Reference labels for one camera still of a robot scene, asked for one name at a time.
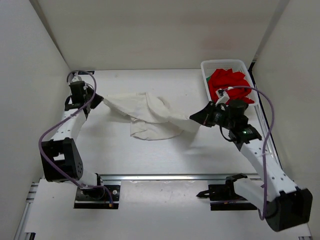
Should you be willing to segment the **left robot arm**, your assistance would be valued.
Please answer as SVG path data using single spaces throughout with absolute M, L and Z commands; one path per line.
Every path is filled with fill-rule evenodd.
M 40 155 L 44 177 L 48 182 L 72 182 L 87 189 L 93 200 L 100 200 L 105 194 L 101 176 L 85 170 L 76 141 L 91 110 L 103 100 L 83 80 L 69 84 L 71 95 L 64 103 L 62 123 L 55 127 L 50 140 L 40 141 Z

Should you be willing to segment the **white t shirt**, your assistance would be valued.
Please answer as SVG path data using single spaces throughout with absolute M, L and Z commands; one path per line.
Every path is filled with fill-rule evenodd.
M 130 136 L 145 141 L 167 140 L 182 132 L 195 133 L 200 124 L 175 110 L 163 97 L 149 92 L 107 95 L 103 103 L 130 118 Z

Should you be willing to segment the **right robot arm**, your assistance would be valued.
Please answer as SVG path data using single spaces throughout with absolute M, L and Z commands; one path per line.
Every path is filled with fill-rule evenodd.
M 209 197 L 219 197 L 215 204 L 244 198 L 264 216 L 269 227 L 280 232 L 309 222 L 313 195 L 292 181 L 266 151 L 260 133 L 245 116 L 248 104 L 231 100 L 229 104 L 210 101 L 190 119 L 206 127 L 219 126 L 229 131 L 227 140 L 251 163 L 263 185 L 253 183 L 245 174 L 228 176 L 219 191 L 207 190 Z

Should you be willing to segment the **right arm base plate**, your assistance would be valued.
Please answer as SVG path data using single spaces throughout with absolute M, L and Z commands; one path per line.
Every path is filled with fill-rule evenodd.
M 211 211 L 254 211 L 257 208 L 244 197 L 235 194 L 226 184 L 209 184 L 208 189 L 200 191 L 199 199 L 209 199 Z

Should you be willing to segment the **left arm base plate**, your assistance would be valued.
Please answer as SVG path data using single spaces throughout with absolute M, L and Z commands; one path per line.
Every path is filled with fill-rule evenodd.
M 110 196 L 104 189 L 80 189 L 77 188 L 74 209 L 96 209 L 96 210 L 117 210 L 120 203 L 121 184 L 112 182 L 104 184 L 108 188 L 113 204 L 110 203 Z

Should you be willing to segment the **red t shirt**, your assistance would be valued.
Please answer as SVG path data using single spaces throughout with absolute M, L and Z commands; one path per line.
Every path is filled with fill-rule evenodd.
M 237 86 L 250 86 L 250 84 L 245 79 L 244 73 L 240 71 L 233 72 L 232 69 L 216 69 L 211 76 L 206 78 L 206 81 L 209 94 L 213 102 L 216 102 L 218 100 L 218 96 L 216 95 L 216 91 L 218 89 L 226 89 L 228 87 Z M 252 90 L 249 88 L 235 88 L 227 91 L 230 100 L 240 99 L 247 104 L 254 104 L 255 101 L 248 97 L 251 92 Z

